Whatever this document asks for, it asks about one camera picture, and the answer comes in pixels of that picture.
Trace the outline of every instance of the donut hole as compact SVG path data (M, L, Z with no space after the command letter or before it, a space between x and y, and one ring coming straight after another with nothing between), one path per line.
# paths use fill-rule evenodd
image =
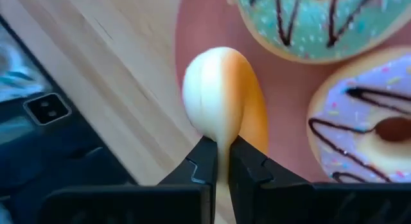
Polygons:
M388 142L405 142L411 140L411 119L389 117L375 126L376 134Z

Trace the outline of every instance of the black clamp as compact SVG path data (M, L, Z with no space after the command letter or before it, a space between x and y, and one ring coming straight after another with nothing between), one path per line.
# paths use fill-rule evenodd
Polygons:
M211 220L214 220L217 170L217 144L207 137L203 137L180 165L159 185L200 184L209 186Z

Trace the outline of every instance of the orange squishy part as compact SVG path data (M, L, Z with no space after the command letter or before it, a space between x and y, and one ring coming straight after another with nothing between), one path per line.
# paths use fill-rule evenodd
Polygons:
M241 107L239 135L257 148L268 152L268 119L263 93L251 65L239 52L232 50L222 60L223 93L230 106Z

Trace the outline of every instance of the black device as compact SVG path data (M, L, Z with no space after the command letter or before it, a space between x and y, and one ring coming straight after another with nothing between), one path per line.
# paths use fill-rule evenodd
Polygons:
M213 223L215 142L201 138L158 186L137 186L1 17L0 23L52 85L48 93L0 104L0 121L24 115L36 127L0 145L0 202L15 224ZM309 183L241 137L230 150L229 187L240 224L411 223L410 184Z
M1 16L0 32L2 39L11 40L18 49L24 64L40 72L49 84L44 92L0 103L1 124L16 120L10 125L27 129L15 135L8 125L0 125L0 203L10 211L13 222L36 223L43 199L58 189L136 185Z

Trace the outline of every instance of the teal frosted donut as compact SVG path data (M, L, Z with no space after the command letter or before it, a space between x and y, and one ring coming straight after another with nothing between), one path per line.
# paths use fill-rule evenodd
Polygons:
M297 62L357 55L411 19L411 0L237 0L254 38Z

